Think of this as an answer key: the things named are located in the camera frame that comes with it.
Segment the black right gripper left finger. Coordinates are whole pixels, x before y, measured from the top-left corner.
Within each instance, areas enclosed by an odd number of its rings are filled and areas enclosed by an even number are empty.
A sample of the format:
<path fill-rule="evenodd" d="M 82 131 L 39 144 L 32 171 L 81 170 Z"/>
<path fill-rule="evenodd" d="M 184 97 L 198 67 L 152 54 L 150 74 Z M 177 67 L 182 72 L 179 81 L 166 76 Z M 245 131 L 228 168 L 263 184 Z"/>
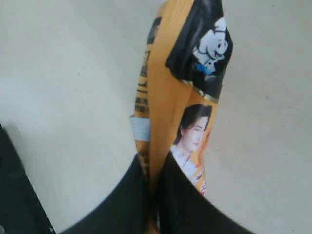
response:
<path fill-rule="evenodd" d="M 106 197 L 64 234 L 143 234 L 149 219 L 149 190 L 138 156 Z"/>

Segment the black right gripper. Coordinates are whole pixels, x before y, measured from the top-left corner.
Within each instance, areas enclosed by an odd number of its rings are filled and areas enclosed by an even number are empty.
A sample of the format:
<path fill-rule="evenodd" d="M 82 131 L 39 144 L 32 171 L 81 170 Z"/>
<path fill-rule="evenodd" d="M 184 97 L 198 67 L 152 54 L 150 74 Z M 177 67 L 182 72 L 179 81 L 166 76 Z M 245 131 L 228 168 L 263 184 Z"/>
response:
<path fill-rule="evenodd" d="M 55 233 L 3 127 L 0 128 L 0 232 Z"/>

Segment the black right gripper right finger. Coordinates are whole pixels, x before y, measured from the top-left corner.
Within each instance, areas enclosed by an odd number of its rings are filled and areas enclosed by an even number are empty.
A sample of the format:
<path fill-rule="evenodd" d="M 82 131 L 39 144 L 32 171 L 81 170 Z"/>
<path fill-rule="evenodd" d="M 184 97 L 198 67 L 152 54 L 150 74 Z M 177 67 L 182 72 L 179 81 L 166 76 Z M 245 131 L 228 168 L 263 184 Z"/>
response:
<path fill-rule="evenodd" d="M 158 184 L 162 234 L 245 234 L 246 229 L 212 205 L 168 154 Z"/>

